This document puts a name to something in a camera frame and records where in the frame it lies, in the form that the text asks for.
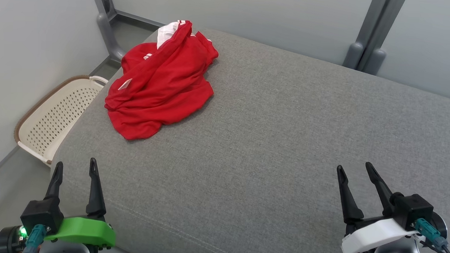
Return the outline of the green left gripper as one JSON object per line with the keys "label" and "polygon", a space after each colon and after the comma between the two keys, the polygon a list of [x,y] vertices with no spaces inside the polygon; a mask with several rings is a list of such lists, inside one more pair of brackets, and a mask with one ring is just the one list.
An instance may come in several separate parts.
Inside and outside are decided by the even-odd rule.
{"label": "green left gripper", "polygon": [[[45,199],[59,199],[59,189],[63,178],[63,162],[58,162],[45,194]],[[69,243],[82,243],[97,247],[115,247],[116,234],[112,227],[100,220],[104,219],[106,206],[102,192],[97,160],[90,159],[89,176],[91,180],[89,200],[85,217],[65,218],[56,234],[45,236],[45,241],[60,240]]]}

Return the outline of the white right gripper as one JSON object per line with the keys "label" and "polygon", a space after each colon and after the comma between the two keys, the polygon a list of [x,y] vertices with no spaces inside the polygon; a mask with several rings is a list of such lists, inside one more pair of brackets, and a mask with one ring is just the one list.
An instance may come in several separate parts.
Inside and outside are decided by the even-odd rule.
{"label": "white right gripper", "polygon": [[[383,216],[392,216],[394,206],[390,199],[392,192],[376,171],[372,163],[365,163],[370,181],[376,187],[383,207]],[[342,165],[337,166],[338,187],[340,191],[343,221],[346,225],[346,235],[342,239],[343,253],[364,253],[372,249],[380,249],[374,253],[419,253],[415,239],[410,236],[416,231],[407,231],[394,219],[381,219],[362,228],[356,225],[363,223],[364,213],[360,210],[352,196],[348,185],[348,177]]]}

